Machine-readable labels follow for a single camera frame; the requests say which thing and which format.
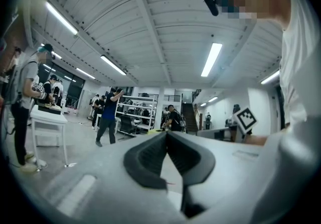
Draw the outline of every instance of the backpack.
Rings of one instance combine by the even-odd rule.
[[[178,115],[179,115],[179,123],[178,123],[178,121],[177,120],[175,120],[174,119],[174,121],[177,123],[177,124],[179,124],[180,126],[181,126],[181,128],[182,128],[182,130],[185,128],[185,122],[184,122],[184,119],[183,119],[183,117],[178,113],[178,111],[177,110],[174,110]]]
[[[36,61],[29,61],[23,65],[15,68],[13,74],[11,75],[8,83],[8,88],[6,91],[6,104],[15,104],[16,102],[20,103],[22,99],[22,86],[21,86],[21,73],[23,69],[30,63],[38,63]]]

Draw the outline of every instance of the jeans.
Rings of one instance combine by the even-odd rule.
[[[100,118],[100,126],[97,132],[96,141],[100,141],[100,138],[105,133],[106,129],[109,128],[109,141],[111,144],[115,144],[115,127],[116,127],[116,120],[104,119],[103,117]]]
[[[18,103],[11,106],[12,115],[15,118],[15,149],[18,162],[24,165],[25,162],[25,143],[27,133],[27,123],[29,117],[29,109],[20,107]]]

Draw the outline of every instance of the white table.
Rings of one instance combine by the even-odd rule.
[[[68,122],[66,118],[60,114],[51,114],[45,111],[38,110],[38,105],[35,105],[30,113],[31,127],[32,127],[32,140],[34,144],[35,156],[37,159],[37,165],[39,169],[41,165],[38,161],[38,139],[37,136],[42,137],[55,137],[57,139],[57,147],[59,147],[59,138],[62,138],[64,155],[65,155],[65,167],[68,167],[67,150],[65,142],[65,124]]]

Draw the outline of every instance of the person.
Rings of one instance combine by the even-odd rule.
[[[19,47],[15,47],[15,53],[14,56],[11,59],[11,62],[8,66],[8,69],[5,71],[5,79],[4,79],[4,83],[3,83],[3,87],[2,87],[2,91],[1,91],[1,95],[2,97],[5,97],[6,95],[6,90],[7,90],[7,86],[8,86],[8,82],[9,82],[9,78],[10,76],[13,74],[15,68],[18,66],[19,64],[19,57],[21,55],[21,49]]]
[[[169,113],[170,113],[170,112],[168,111],[167,107],[165,107],[165,109],[163,110],[162,122],[161,122],[161,124],[160,124],[160,127],[162,127],[163,124],[165,123],[166,118],[167,118],[167,115],[168,115]]]
[[[94,118],[92,119],[92,129],[93,130],[95,129],[95,126],[96,126],[97,114],[103,113],[104,105],[105,105],[105,96],[104,95],[102,95],[99,100],[96,100],[94,102],[95,115],[94,115]]]
[[[171,131],[182,131],[180,124],[180,114],[173,105],[169,105],[170,116],[169,120],[163,124],[163,129],[171,125]]]
[[[100,143],[100,138],[105,133],[106,129],[109,128],[109,141],[111,144],[116,142],[115,140],[115,127],[116,127],[116,120],[115,120],[115,112],[117,106],[117,100],[121,98],[125,92],[119,88],[116,92],[110,92],[106,98],[105,109],[103,114],[101,115],[100,119],[100,126],[97,132],[96,137],[96,145],[102,147]]]
[[[283,30],[280,86],[284,95],[286,128],[306,120],[306,111],[292,78],[316,50],[320,40],[319,19],[308,0],[218,0],[229,13],[253,19],[273,20]],[[264,145],[267,137],[248,135],[246,143]]]
[[[53,88],[53,97],[55,98],[55,103],[58,106],[61,106],[61,99],[63,96],[64,87],[62,85],[62,80],[58,79],[57,82],[52,86]]]
[[[20,170],[24,172],[34,172],[37,170],[35,164],[27,163],[26,160],[33,157],[33,152],[25,149],[27,122],[29,117],[29,107],[32,97],[43,96],[39,91],[32,90],[32,82],[38,73],[38,64],[40,62],[47,63],[51,58],[53,48],[50,44],[46,44],[38,48],[38,50],[21,66],[18,78],[18,91],[21,91],[21,97],[13,102],[11,111],[15,119],[15,150]]]
[[[45,99],[39,99],[38,102],[41,103],[52,103],[55,105],[55,98],[53,97],[52,93],[52,86],[57,82],[57,76],[55,74],[52,74],[50,76],[50,79],[44,83],[43,87],[45,89],[45,93],[47,94]]]
[[[99,95],[98,94],[96,94],[95,97],[91,100],[92,106],[91,106],[90,114],[89,114],[89,117],[88,117],[89,120],[93,118],[92,114],[93,114],[93,112],[95,110],[94,103],[96,102],[96,100],[99,100]]]
[[[59,80],[59,88],[60,88],[60,94],[59,94],[59,97],[58,97],[57,105],[61,107],[61,100],[62,100],[62,97],[64,96],[64,86],[62,84],[62,80],[61,79]]]
[[[211,115],[210,115],[210,113],[207,113],[206,120],[205,120],[206,130],[209,130],[210,126],[211,126]]]

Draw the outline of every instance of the white ceiling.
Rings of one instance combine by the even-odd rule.
[[[203,0],[50,0],[80,36],[47,11],[45,1],[30,2],[34,40],[54,45],[63,57],[57,64],[79,67],[104,85],[229,88],[278,68],[277,25],[214,17]],[[223,44],[221,53],[209,76],[201,77],[213,42]],[[128,75],[103,62],[101,54]]]

